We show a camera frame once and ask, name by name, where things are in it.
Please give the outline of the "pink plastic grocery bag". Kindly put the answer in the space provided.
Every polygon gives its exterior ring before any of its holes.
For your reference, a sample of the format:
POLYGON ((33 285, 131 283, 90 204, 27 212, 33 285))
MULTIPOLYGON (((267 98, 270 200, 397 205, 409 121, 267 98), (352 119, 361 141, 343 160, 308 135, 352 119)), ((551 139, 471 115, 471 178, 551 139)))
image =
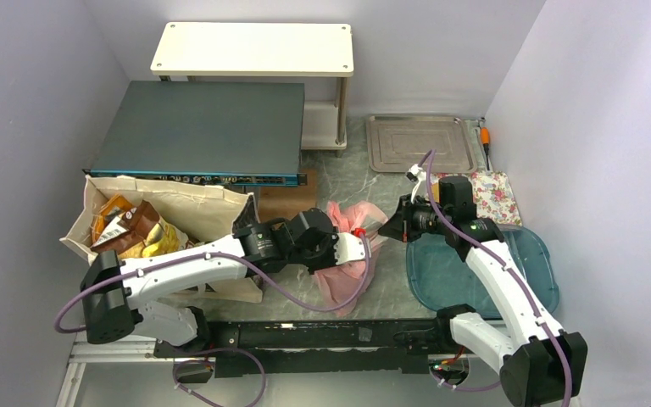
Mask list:
POLYGON ((347 208, 330 201, 326 214, 338 232, 337 264, 313 274, 325 305, 335 316, 350 314, 375 276, 376 260, 386 238, 378 229, 387 216, 376 205, 360 201, 347 208))

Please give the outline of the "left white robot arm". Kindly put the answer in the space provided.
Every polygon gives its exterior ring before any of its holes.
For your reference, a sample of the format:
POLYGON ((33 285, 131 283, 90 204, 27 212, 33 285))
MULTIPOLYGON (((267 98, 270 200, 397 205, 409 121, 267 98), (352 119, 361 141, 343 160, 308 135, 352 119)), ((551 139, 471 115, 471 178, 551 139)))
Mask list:
POLYGON ((153 258, 97 255, 81 282, 87 341, 104 344, 132 333, 161 339, 197 356, 209 345, 202 315, 192 308, 158 305, 172 293, 200 284, 264 277, 287 265, 309 271, 337 263, 336 228, 319 209, 252 223, 212 243, 153 258))

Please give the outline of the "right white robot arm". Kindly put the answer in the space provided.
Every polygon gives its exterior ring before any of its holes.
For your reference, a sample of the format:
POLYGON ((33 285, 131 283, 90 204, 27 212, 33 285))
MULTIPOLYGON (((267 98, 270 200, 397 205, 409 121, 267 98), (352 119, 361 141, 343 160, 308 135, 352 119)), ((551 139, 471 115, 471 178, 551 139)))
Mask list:
POLYGON ((467 304, 449 306, 438 310, 433 329, 439 349, 461 345, 477 355, 498 373, 513 406, 571 404, 581 389, 587 343, 579 332, 567 332, 523 279, 499 227, 478 216, 467 177, 439 179, 437 198, 401 196, 378 232, 404 243, 442 236, 486 288, 508 329, 500 332, 467 304))

